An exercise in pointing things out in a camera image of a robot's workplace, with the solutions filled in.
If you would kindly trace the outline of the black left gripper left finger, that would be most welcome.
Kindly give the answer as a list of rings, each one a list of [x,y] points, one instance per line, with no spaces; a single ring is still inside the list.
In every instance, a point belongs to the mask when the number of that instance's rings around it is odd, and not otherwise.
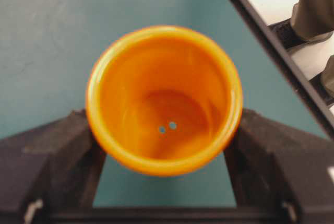
[[[35,203],[45,213],[91,208],[105,152],[85,110],[1,140],[1,223],[29,223]]]

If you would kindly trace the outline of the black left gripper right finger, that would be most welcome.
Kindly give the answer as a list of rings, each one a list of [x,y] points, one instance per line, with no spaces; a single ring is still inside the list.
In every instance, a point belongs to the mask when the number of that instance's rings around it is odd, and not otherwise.
[[[333,223],[333,142],[244,109],[224,151],[238,206]]]

